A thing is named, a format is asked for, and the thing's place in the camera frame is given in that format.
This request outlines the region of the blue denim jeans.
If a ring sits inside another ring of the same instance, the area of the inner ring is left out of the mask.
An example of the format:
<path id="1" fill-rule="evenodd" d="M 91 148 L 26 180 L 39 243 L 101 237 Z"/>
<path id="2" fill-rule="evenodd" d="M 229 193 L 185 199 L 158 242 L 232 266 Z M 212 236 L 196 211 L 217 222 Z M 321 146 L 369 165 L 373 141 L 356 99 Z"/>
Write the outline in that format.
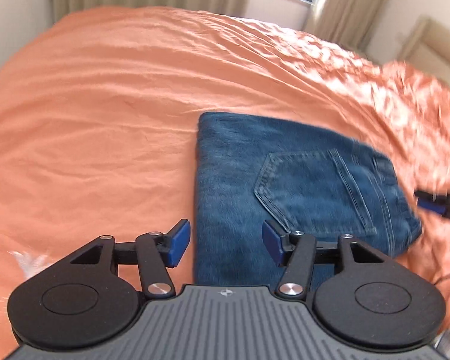
<path id="1" fill-rule="evenodd" d="M 207 112 L 197 135 L 194 280 L 275 286 L 262 225 L 333 242 L 349 233 L 396 257 L 419 237 L 391 161 L 321 127 Z"/>

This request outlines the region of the beige right curtain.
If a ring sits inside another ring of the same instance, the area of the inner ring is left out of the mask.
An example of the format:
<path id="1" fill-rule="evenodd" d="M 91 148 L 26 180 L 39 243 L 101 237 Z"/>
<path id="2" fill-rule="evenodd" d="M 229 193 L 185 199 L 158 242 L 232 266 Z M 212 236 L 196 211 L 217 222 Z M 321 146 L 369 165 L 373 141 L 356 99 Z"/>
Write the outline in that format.
<path id="1" fill-rule="evenodd" d="M 312 0 L 304 31 L 354 51 L 368 44 L 385 0 Z"/>

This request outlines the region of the orange bed sheet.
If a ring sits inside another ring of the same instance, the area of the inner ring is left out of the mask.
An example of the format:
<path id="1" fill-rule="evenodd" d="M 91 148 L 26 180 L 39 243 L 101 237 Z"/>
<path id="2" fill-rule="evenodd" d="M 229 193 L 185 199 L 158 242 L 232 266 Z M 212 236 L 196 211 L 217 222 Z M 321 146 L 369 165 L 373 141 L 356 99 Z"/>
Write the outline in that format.
<path id="1" fill-rule="evenodd" d="M 407 196 L 450 192 L 450 91 L 408 64 L 204 11 L 71 14 L 0 70 L 0 359 L 28 277 L 99 235 L 192 217 L 207 111 L 329 128 L 387 155 Z"/>

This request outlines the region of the beige headboard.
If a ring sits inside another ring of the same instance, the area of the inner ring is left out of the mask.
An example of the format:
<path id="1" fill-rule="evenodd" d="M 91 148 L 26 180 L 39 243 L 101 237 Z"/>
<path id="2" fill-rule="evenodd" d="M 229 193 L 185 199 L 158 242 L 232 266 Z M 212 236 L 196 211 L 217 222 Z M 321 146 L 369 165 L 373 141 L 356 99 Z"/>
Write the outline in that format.
<path id="1" fill-rule="evenodd" d="M 450 88 L 450 29 L 435 19 L 420 16 L 397 60 L 435 76 Z"/>

